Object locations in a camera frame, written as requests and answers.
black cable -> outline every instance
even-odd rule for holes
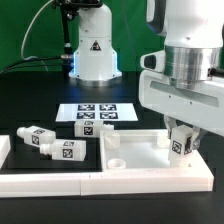
[[[68,18],[66,15],[67,8],[63,5],[60,6],[61,11],[61,20],[62,20],[62,28],[63,28],[63,34],[64,34],[64,52],[65,54],[72,54],[73,49],[70,41],[70,35],[69,35],[69,28],[68,28]]]
[[[44,67],[46,65],[26,65],[26,66],[14,66],[11,68],[5,69],[3,72],[0,73],[0,76],[4,75],[5,73],[14,70],[14,69],[21,69],[21,68],[33,68],[33,67]],[[47,65],[48,67],[56,67],[56,66],[61,66],[61,64],[55,64],[55,65]]]
[[[32,58],[32,59],[29,59],[29,60],[20,60],[20,61],[17,61],[17,62],[14,62],[8,66],[6,66],[5,68],[3,68],[1,71],[0,71],[0,74],[4,73],[5,70],[9,69],[9,68],[13,68],[17,65],[20,65],[20,64],[24,64],[24,63],[30,63],[30,62],[36,62],[36,61],[51,61],[51,60],[59,60],[61,59],[60,56],[55,56],[55,57],[42,57],[42,58]]]
[[[211,68],[209,70],[209,75],[210,76],[224,76],[224,70],[220,68]]]

black panel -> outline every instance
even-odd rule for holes
[[[62,0],[62,4],[84,7],[84,8],[97,8],[102,6],[102,0],[71,0],[68,2],[67,0]]]
[[[146,68],[154,70],[156,68],[156,56],[155,55],[146,56],[144,60],[144,66]]]

white paper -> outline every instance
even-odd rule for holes
[[[60,104],[56,122],[76,120],[137,121],[131,103]]]

black table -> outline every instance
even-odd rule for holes
[[[52,161],[16,136],[31,125],[74,139],[74,122],[56,123],[61,103],[133,103],[138,122],[116,122],[115,129],[164,128],[163,116],[142,108],[139,74],[123,74],[119,85],[77,86],[60,72],[14,72],[0,78],[0,135],[10,135],[12,149],[0,175],[96,172],[101,170],[99,140],[87,142],[83,163]],[[224,223],[224,138],[208,133],[200,154],[215,176],[213,192],[71,196],[0,199],[0,223]]]

triangle warning sticker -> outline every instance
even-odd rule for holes
[[[90,49],[91,51],[101,51],[100,45],[97,40],[94,42],[93,46]]]

